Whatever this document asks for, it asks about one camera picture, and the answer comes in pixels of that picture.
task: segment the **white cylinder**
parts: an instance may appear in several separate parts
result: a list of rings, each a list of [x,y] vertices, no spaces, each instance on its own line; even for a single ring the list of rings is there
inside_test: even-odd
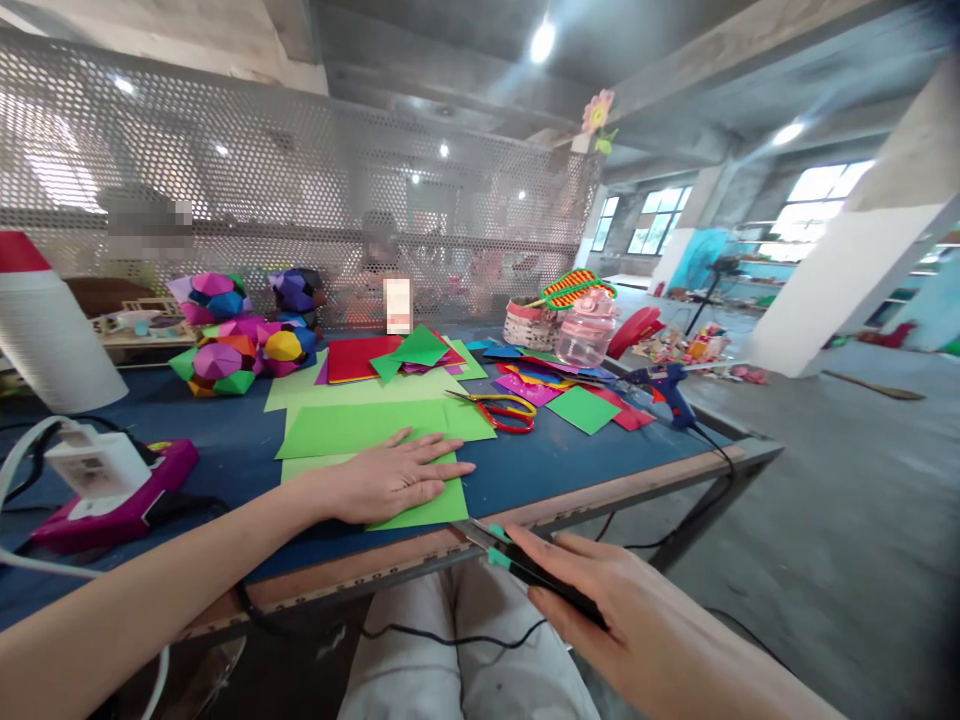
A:
[[[0,349],[53,413],[86,412],[129,392],[53,270],[0,273]]]

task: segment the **white cable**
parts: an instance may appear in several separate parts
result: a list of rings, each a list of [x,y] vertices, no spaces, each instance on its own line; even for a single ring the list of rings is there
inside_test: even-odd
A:
[[[30,443],[40,437],[40,435],[43,434],[43,431],[48,427],[57,423],[64,423],[67,425],[77,424],[76,420],[64,417],[63,415],[53,415],[45,418],[27,430],[27,432],[24,433],[23,437],[17,441],[16,445],[13,446],[13,449],[7,455],[7,459],[4,461],[3,467],[0,468],[0,518],[3,517],[3,503],[7,498],[7,491],[10,489],[10,485],[13,483],[13,476],[16,473],[17,468],[20,466],[23,456],[27,454],[27,450],[30,448]],[[49,572],[55,575],[69,575],[71,577],[80,577],[88,580],[103,575],[102,572],[98,570],[90,570],[89,568],[78,568],[73,567],[72,565],[63,565],[61,563],[44,562],[42,560],[25,558],[17,555],[16,553],[12,553],[3,547],[0,547],[0,563],[12,565],[13,567],[25,568],[27,570],[38,570],[40,572]],[[153,716],[153,711],[157,709],[157,704],[160,702],[160,696],[163,695],[163,687],[167,683],[167,671],[169,669],[170,646],[168,645],[160,651],[160,667],[157,669],[157,680],[153,685],[153,692],[150,695],[150,700],[147,702],[147,709],[144,710],[142,720],[150,720],[150,718]]]

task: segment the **red cap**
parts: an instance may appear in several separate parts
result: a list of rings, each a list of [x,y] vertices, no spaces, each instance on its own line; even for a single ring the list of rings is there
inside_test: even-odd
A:
[[[0,232],[0,273],[42,270],[50,270],[50,263],[34,247],[26,233]]]

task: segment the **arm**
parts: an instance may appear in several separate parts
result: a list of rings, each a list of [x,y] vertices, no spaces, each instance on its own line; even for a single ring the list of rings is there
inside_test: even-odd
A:
[[[656,720],[836,720],[842,716],[628,550],[560,534],[555,543],[509,526],[533,560],[591,597],[609,631],[559,596],[530,601],[627,701]]]
[[[380,522],[437,497],[470,463],[427,465],[462,440],[410,428],[342,465],[304,473],[111,570],[0,634],[4,717],[87,717],[184,626],[321,520]]]

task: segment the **person's left hand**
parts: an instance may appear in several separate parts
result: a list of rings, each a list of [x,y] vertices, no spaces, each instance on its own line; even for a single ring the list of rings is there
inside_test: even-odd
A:
[[[404,428],[340,465],[305,472],[297,478],[297,486],[315,482],[326,500],[328,517],[377,523],[433,500],[443,492],[445,480],[474,471],[473,463],[428,465],[458,450],[463,440],[444,440],[443,433],[434,433],[401,445],[412,430]]]

